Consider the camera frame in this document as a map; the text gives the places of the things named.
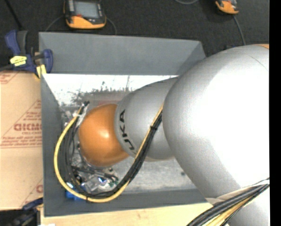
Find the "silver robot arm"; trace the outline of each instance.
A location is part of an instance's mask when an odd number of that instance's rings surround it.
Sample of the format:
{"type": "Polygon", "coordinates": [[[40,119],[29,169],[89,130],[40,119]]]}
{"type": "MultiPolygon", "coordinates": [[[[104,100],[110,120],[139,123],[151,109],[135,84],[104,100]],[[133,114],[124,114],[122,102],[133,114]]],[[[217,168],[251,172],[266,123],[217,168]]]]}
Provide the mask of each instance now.
{"type": "MultiPolygon", "coordinates": [[[[135,157],[162,105],[162,123],[147,161],[175,157],[211,203],[269,177],[267,45],[222,51],[179,77],[147,85],[123,98],[112,117],[108,116],[114,119],[109,130],[119,142],[112,142],[119,160],[135,157]]],[[[81,144],[85,152],[91,147],[81,144]]],[[[109,163],[98,159],[100,165],[109,163]]],[[[230,226],[269,224],[270,189],[230,220],[230,226]]]]}

